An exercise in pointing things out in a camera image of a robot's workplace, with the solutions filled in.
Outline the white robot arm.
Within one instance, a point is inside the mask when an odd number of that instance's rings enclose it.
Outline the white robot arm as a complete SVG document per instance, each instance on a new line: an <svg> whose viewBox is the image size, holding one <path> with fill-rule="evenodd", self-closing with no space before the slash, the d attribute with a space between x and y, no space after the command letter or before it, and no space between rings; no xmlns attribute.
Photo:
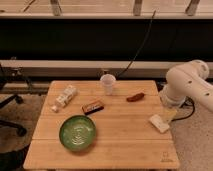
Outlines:
<svg viewBox="0 0 213 171"><path fill-rule="evenodd" d="M192 60L170 68L167 83L159 92L162 104L167 108L179 108L187 97L213 112L213 85L206 79L210 73L202 60Z"/></svg>

